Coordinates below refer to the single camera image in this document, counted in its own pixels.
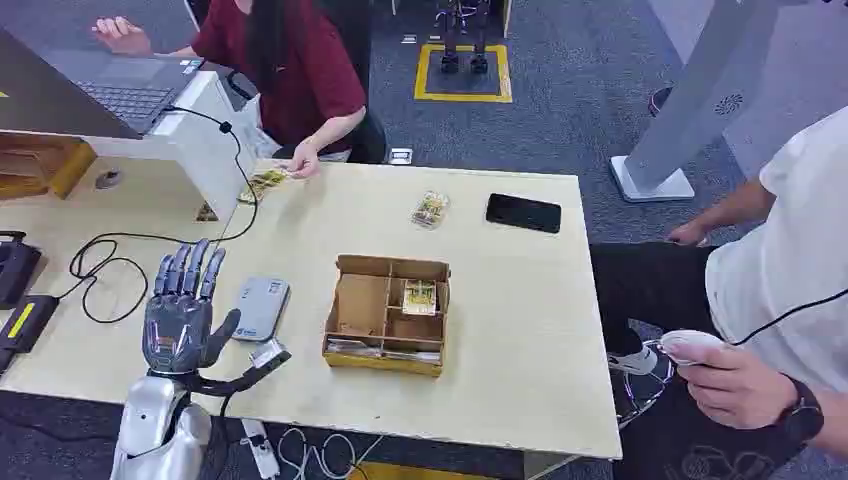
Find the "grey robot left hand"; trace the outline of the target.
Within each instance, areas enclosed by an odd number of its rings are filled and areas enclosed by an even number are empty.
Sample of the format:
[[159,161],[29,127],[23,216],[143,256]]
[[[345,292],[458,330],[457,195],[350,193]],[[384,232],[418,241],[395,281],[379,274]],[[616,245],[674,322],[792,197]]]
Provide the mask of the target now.
[[212,328],[212,300],[226,250],[216,249],[205,261],[209,246],[207,238],[182,244],[160,263],[142,334],[142,353],[157,374],[183,375],[214,365],[238,327],[241,311],[234,308]]

